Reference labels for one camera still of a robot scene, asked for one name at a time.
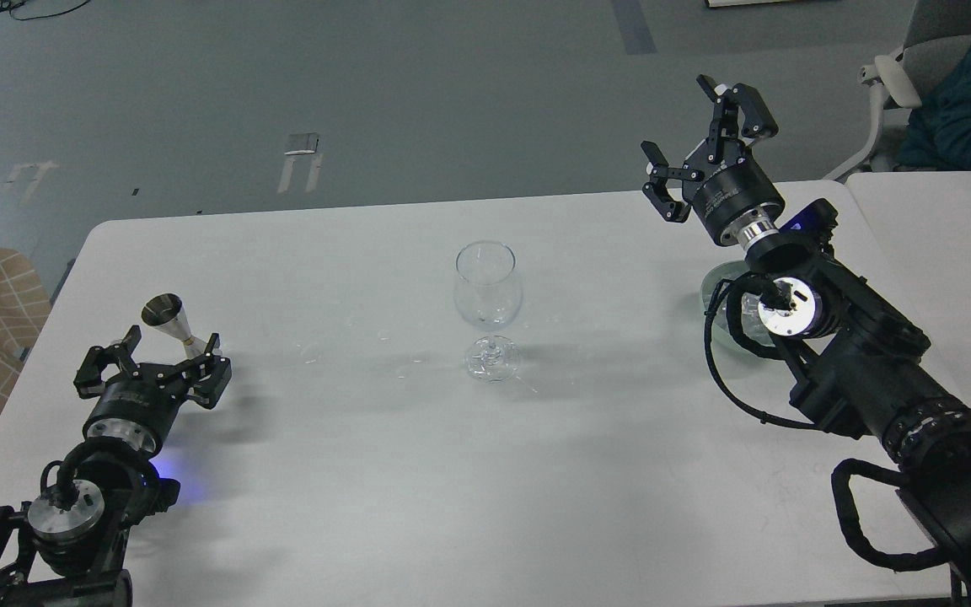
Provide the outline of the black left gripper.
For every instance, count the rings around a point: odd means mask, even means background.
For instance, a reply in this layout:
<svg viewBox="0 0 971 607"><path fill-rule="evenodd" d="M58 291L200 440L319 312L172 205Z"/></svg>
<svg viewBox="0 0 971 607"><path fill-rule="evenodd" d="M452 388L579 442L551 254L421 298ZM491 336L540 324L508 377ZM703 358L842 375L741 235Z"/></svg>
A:
<svg viewBox="0 0 971 607"><path fill-rule="evenodd" d="M142 456L158 456L172 431L179 407L194 402L213 410L232 378L230 357L211 334L200 355L158 370L136 363L132 353L142 340L139 325L108 346L92 346L74 376L82 400L96 399L83 424L83 437L112 438Z"/></svg>

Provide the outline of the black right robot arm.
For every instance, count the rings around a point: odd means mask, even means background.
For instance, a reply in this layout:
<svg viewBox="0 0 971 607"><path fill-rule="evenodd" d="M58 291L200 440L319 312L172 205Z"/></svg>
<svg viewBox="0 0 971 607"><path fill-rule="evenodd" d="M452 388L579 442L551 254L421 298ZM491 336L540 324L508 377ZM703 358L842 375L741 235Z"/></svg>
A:
<svg viewBox="0 0 971 607"><path fill-rule="evenodd" d="M656 143L643 142L642 189L667 222L685 222L693 212L714 244L743 250L743 273L717 280L705 305L705 360L714 383L732 397L711 350L714 321L724 316L737 346L786 363L795 379L789 402L804 419L733 397L740 411L786 429L874 437L893 461L885 469L845 459L833 469L836 516L849 549L894 572L947 565L952 600L971 600L971 408L922 369L931 346L924 331L836 259L837 212L828 200L814 200L778 226L785 200L752 151L779 130L759 91L705 74L696 81L713 107L708 133L680 166ZM874 548L850 488L856 476L894 488L930 548Z"/></svg>

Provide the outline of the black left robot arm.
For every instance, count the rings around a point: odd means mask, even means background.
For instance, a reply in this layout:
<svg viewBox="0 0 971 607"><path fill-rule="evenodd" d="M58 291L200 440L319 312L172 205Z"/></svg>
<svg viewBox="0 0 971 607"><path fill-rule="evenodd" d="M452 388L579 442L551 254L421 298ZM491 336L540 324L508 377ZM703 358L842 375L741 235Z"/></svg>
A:
<svg viewBox="0 0 971 607"><path fill-rule="evenodd" d="M0 606L130 606L125 554L132 528L177 503L161 452L182 404L205 410L232 378L220 335L176 364L132 358L142 338L92 346L73 384L95 400L83 439L42 471L38 497L0 507Z"/></svg>

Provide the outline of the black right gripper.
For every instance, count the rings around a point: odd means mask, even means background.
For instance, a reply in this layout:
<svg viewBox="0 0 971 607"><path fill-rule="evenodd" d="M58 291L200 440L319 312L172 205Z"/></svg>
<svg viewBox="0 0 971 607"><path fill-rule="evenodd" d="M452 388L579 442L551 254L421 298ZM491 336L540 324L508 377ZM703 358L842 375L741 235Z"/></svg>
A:
<svg viewBox="0 0 971 607"><path fill-rule="evenodd" d="M713 243L738 243L740 229L758 219L774 222L785 211L785 199L753 158L755 143L780 131L757 88L724 84L708 74L696 82L711 100L706 136L687 155L683 168L671 168L655 142L641 142L648 161L643 195L666 222L685 223L696 216ZM682 181L682 199L669 193L670 180Z"/></svg>

